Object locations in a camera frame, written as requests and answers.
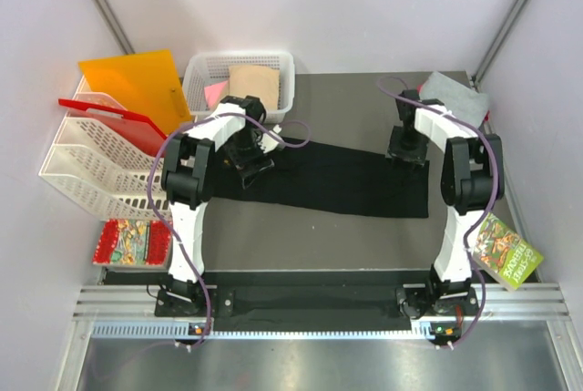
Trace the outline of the black t shirt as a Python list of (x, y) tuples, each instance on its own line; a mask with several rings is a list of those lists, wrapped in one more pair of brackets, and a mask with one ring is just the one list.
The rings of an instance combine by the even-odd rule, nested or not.
[(387, 159), (383, 154), (311, 141), (268, 155), (273, 167), (251, 185), (220, 157), (213, 196), (234, 201), (386, 219), (426, 219), (429, 164)]

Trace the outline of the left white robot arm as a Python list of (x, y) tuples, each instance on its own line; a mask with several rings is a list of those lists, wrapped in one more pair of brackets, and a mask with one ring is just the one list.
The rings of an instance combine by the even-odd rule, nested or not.
[(232, 172), (247, 189), (274, 167), (270, 152), (278, 143), (257, 127), (265, 116), (258, 98), (227, 96), (207, 118), (173, 136), (165, 149), (160, 185), (178, 235), (172, 239), (171, 281), (161, 285), (159, 303), (179, 315), (206, 312), (207, 295), (199, 280), (203, 223), (220, 173)]

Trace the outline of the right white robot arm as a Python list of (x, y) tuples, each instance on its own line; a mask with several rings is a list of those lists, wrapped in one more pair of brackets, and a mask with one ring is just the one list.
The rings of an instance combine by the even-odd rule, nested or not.
[(422, 166), (429, 144), (443, 154), (440, 189), (447, 208), (441, 249), (424, 288), (402, 290), (399, 306), (419, 319), (429, 311), (446, 314), (476, 299), (471, 257), (479, 226), (504, 195), (501, 139), (486, 136), (456, 117), (438, 99), (421, 99), (415, 89), (394, 96), (402, 124), (393, 128), (387, 157), (400, 166)]

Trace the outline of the pink item in basket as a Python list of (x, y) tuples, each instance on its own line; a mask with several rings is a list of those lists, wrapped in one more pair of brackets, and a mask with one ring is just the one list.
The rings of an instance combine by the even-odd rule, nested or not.
[(214, 110), (229, 95), (229, 90), (230, 83), (228, 80), (205, 87), (204, 95), (209, 110)]

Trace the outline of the folded grey t shirt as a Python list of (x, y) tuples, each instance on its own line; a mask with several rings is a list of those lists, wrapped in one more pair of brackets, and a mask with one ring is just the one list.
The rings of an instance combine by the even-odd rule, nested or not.
[(421, 99), (438, 99), (456, 118), (479, 128), (490, 108), (489, 96), (440, 73), (433, 72), (423, 83)]

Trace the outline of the tan folded t shirt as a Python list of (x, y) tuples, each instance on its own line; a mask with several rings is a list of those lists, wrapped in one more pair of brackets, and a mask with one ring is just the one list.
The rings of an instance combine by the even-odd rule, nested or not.
[(280, 71), (257, 65), (229, 66), (231, 96), (258, 98), (261, 104), (273, 111), (278, 107), (280, 96)]

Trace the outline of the white plastic basket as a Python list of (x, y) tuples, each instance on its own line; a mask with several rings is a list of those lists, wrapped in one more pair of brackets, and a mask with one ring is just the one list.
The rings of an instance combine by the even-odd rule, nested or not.
[(295, 65), (284, 51), (222, 51), (194, 56), (183, 79), (193, 116), (204, 118), (228, 95), (261, 100), (267, 123), (280, 123), (295, 96)]

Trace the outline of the red plastic folder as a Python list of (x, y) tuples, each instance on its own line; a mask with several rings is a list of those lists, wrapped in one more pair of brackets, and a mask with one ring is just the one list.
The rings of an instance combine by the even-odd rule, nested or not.
[(83, 118), (93, 118), (133, 144), (145, 154), (155, 157), (166, 135), (147, 116), (121, 108), (60, 98), (58, 104)]

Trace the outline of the orange plastic folder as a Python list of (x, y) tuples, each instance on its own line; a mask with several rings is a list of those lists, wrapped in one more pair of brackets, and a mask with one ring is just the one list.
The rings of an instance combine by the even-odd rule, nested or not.
[(191, 120), (168, 49), (84, 60), (78, 66), (92, 91), (108, 94), (127, 110), (149, 118), (166, 135)]

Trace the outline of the white file rack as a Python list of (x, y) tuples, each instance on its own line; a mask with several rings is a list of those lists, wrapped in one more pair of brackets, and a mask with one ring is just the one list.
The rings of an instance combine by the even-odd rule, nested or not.
[(154, 220), (147, 198), (153, 161), (105, 124), (68, 112), (38, 175), (101, 221)]

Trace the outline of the green book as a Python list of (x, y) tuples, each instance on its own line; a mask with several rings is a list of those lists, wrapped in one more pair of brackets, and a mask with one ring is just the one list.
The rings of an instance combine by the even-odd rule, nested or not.
[(493, 213), (480, 225), (472, 257), (508, 291), (517, 290), (544, 261), (539, 251)]

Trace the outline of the red comic book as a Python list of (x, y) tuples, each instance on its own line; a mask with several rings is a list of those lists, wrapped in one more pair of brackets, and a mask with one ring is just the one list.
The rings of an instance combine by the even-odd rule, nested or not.
[(92, 257), (111, 270), (161, 270), (168, 267), (171, 233), (161, 221), (106, 221)]

